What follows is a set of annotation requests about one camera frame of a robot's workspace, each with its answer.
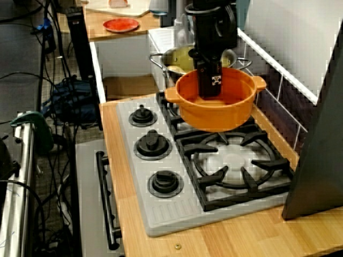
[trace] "dark tile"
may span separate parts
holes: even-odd
[[[237,57],[244,57],[244,48],[245,48],[245,42],[240,37],[238,37],[237,47],[231,50],[236,53]]]
[[[281,74],[270,64],[266,64],[266,73],[256,74],[262,77],[267,83],[267,89],[277,98],[280,89]]]
[[[1,19],[9,19],[17,16],[22,16],[27,14],[27,9],[29,11],[33,11],[38,7],[39,4],[35,0],[1,0],[0,17]]]
[[[293,147],[298,129],[297,122],[267,91],[259,93],[257,106],[281,133],[289,145]]]
[[[282,81],[279,101],[308,129],[316,106],[286,79]]]
[[[295,145],[295,151],[300,155],[301,149],[305,143],[305,138],[306,138],[307,132],[301,128],[299,131],[299,135],[298,135],[298,140],[296,142]]]
[[[249,71],[255,74],[267,74],[267,62],[256,53],[248,44],[245,51],[245,58],[252,61],[248,67]]]

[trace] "metal pot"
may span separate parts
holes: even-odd
[[[163,70],[166,86],[168,85],[168,77],[173,83],[176,83],[181,76],[194,70],[193,59],[188,55],[189,50],[193,48],[194,46],[191,44],[169,49],[164,54],[159,52],[150,55],[149,60]],[[161,56],[161,63],[156,62],[152,58],[153,56]],[[242,70],[252,63],[248,59],[237,58],[232,50],[226,50],[221,57],[222,67],[232,67],[237,60],[247,61],[245,65],[237,68],[237,70]]]

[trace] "red plate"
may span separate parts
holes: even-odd
[[[111,32],[127,32],[137,28],[139,25],[138,21],[131,18],[115,18],[104,22],[103,26],[105,29]]]

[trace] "burner grate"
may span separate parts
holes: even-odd
[[[262,199],[289,191],[290,182],[259,188],[260,185],[267,182],[273,176],[276,170],[282,170],[282,174],[287,176],[290,180],[293,178],[294,171],[290,168],[289,161],[281,156],[268,139],[267,133],[255,124],[255,120],[252,117],[250,117],[242,126],[228,132],[210,133],[194,128],[179,131],[177,125],[184,123],[184,120],[180,115],[178,115],[176,106],[166,101],[164,93],[157,93],[156,99],[163,116],[167,121],[173,138],[176,141],[176,147],[197,193],[203,211],[228,207],[238,203]],[[231,137],[242,138],[240,144],[242,147],[255,142],[263,147],[268,153],[270,160],[251,161],[251,164],[267,172],[259,180],[254,180],[251,174],[249,174],[244,167],[241,167],[244,184],[236,185],[224,183],[222,180],[228,171],[227,166],[219,169],[212,175],[208,175],[201,167],[199,160],[200,153],[215,153],[218,151],[216,147],[210,146],[207,143],[212,140],[216,140],[217,142],[229,145],[228,139]],[[209,200],[206,195],[206,189],[214,185],[234,190],[246,190],[247,192]]]

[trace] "green clamp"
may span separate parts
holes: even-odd
[[[35,127],[35,149],[38,154],[47,154],[54,147],[54,139],[44,116],[37,111],[29,111],[11,121],[12,127],[33,123]]]

